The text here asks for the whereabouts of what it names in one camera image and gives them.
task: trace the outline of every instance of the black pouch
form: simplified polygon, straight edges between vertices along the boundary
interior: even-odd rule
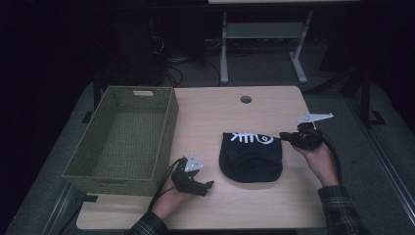
[[[283,170],[281,139],[253,133],[223,133],[219,166],[240,183],[272,182]]]

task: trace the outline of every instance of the person's left hand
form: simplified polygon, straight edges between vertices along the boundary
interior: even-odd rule
[[[174,187],[174,183],[171,180],[171,176],[168,177],[161,192],[165,192]],[[165,220],[169,215],[174,213],[182,204],[192,199],[195,195],[189,193],[182,193],[177,191],[176,188],[169,190],[162,194],[155,202],[152,212],[159,218]]]

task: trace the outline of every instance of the black cable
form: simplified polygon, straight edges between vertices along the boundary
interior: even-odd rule
[[[158,190],[156,191],[156,193],[155,193],[155,196],[153,197],[153,199],[152,199],[152,202],[150,202],[150,204],[149,204],[149,207],[147,208],[147,211],[151,211],[152,210],[152,208],[153,208],[153,206],[155,205],[155,203],[156,203],[156,201],[157,201],[157,199],[162,195],[162,194],[164,194],[165,192],[161,192],[161,190],[162,190],[162,187],[164,186],[164,184],[165,184],[165,182],[167,182],[167,179],[168,179],[168,177],[171,175],[171,173],[173,172],[173,170],[174,170],[174,167],[181,161],[182,159],[178,159],[178,160],[176,160],[171,166],[169,166],[168,167],[168,170],[167,170],[167,172],[165,173],[165,176],[164,176],[164,179],[161,181],[161,184],[159,185],[159,188],[158,188]]]
[[[336,168],[336,175],[338,177],[339,184],[343,184],[343,177],[342,177],[342,167],[340,164],[339,156],[336,153],[336,149],[334,148],[333,144],[327,140],[323,135],[325,135],[323,132],[319,133],[312,129],[304,129],[304,131],[307,131],[309,133],[312,133],[314,136],[316,136],[319,140],[321,140],[323,143],[327,145],[329,150],[332,152],[333,155],[333,161],[335,162],[335,168]]]
[[[231,45],[231,43],[233,43],[234,40],[235,39],[226,40],[226,45]],[[205,56],[215,56],[216,54],[220,54],[221,51],[222,51],[222,43],[219,43],[214,47],[207,48],[205,50]]]
[[[217,43],[215,43],[213,46],[207,45],[210,42],[208,42],[207,44],[205,44],[205,47],[208,46],[205,49],[205,56],[208,56],[209,54],[213,54],[215,52],[219,52],[219,51],[222,50],[222,40],[221,39],[216,39],[215,41],[217,41]]]
[[[176,62],[176,63],[174,63],[173,66],[178,66],[178,65],[181,65],[181,64],[185,64],[185,63],[202,63],[202,64],[206,64],[206,65],[211,66],[216,71],[216,74],[217,74],[217,77],[218,77],[218,80],[219,80],[217,86],[220,86],[220,72],[217,69],[217,67],[214,64],[212,64],[211,62],[207,62],[207,61],[200,62],[200,61],[195,61],[195,60],[188,59],[186,61]],[[180,70],[178,70],[178,69],[176,69],[176,68],[174,68],[172,66],[170,66],[168,68],[179,71],[181,73],[181,75],[182,75],[181,79],[183,79],[183,74],[182,74],[182,72]]]
[[[257,53],[259,53],[260,52],[260,50],[261,50],[261,47],[260,47],[260,45],[259,44],[254,44],[254,43],[252,43],[252,42],[250,42],[250,41],[241,41],[240,42],[241,43],[241,48],[240,48],[240,53],[241,54],[237,54],[237,53],[232,53],[231,51],[229,52],[229,53],[227,53],[227,55],[229,56],[229,57],[247,57],[247,56],[250,56],[250,55],[254,55],[254,54],[257,54]],[[249,52],[246,52],[246,53],[242,53],[242,52],[244,52],[244,50],[245,50],[245,48],[244,48],[244,44],[245,44],[245,48],[248,48],[249,49]]]
[[[79,206],[78,209],[76,209],[76,211],[73,213],[73,215],[70,217],[70,219],[67,221],[67,223],[61,228],[61,231],[59,231],[58,235],[62,235],[65,231],[65,229],[67,229],[68,225],[70,224],[70,222],[73,220],[73,218],[80,212],[80,210],[82,209],[82,206]]]
[[[220,72],[217,69],[217,67],[214,64],[212,64],[211,62],[205,61],[204,63],[207,64],[207,65],[210,65],[216,71],[217,77],[219,78],[219,82],[217,83],[217,86],[220,86]]]
[[[174,189],[175,187],[176,187],[176,186],[174,185],[173,187],[171,187],[171,188],[169,188],[169,189],[165,190],[164,192],[160,193],[159,197],[161,197],[163,194],[167,193],[168,191],[170,191],[170,190]]]
[[[180,80],[176,81],[176,78],[168,70],[166,71],[165,75],[170,80],[171,86],[172,87],[181,86],[181,83],[183,81],[183,72],[181,70],[177,69],[177,68],[174,68],[174,67],[167,67],[167,69],[177,71],[180,74]]]

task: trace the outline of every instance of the table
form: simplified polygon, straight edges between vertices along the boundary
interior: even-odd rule
[[[176,88],[179,114],[171,162],[195,153],[204,168],[200,182],[214,180],[205,197],[196,197],[165,222],[169,229],[256,229],[325,227],[317,196],[320,183],[305,159],[283,142],[283,172],[271,183],[237,183],[220,171],[223,132],[279,136],[297,129],[308,112],[295,86]],[[248,104],[242,96],[250,96]],[[145,213],[149,197],[98,194],[83,203],[80,229],[128,229]]]

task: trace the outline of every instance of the sleeve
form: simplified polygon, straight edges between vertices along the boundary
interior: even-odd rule
[[[147,211],[127,232],[127,235],[162,235],[167,231],[165,223],[153,212]]]
[[[318,196],[326,215],[328,235],[371,234],[360,219],[345,187],[323,187],[318,190]]]

